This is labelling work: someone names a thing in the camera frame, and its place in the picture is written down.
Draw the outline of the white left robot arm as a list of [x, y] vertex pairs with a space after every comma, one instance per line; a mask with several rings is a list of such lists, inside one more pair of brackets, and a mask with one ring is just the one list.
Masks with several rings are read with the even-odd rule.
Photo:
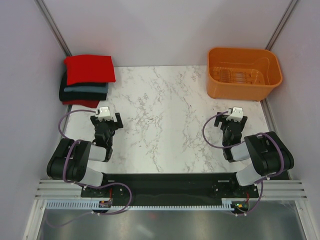
[[88, 186], [99, 197], [106, 196], [110, 185], [104, 181], [104, 174], [88, 166], [88, 162], [106, 163], [113, 153], [113, 137], [117, 130], [124, 127], [121, 114], [115, 118], [108, 108], [100, 108], [90, 117], [94, 126], [93, 141], [74, 140], [63, 137], [50, 158], [46, 173], [54, 180]]

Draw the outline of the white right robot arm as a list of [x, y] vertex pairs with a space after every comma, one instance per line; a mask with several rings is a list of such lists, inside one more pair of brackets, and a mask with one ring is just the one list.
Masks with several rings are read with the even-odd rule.
[[222, 131], [222, 151], [224, 158], [230, 162], [251, 160], [244, 169], [233, 173], [230, 178], [229, 191], [235, 197], [242, 196], [247, 186], [264, 179], [272, 178], [294, 167], [294, 158], [278, 135], [273, 132], [253, 134], [244, 137], [247, 117], [235, 120], [230, 115], [217, 113], [214, 126]]

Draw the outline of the bright red t shirt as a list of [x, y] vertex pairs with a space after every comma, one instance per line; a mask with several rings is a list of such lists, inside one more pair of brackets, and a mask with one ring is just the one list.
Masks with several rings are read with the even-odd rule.
[[67, 85], [115, 83], [116, 74], [111, 56], [82, 54], [67, 56]]

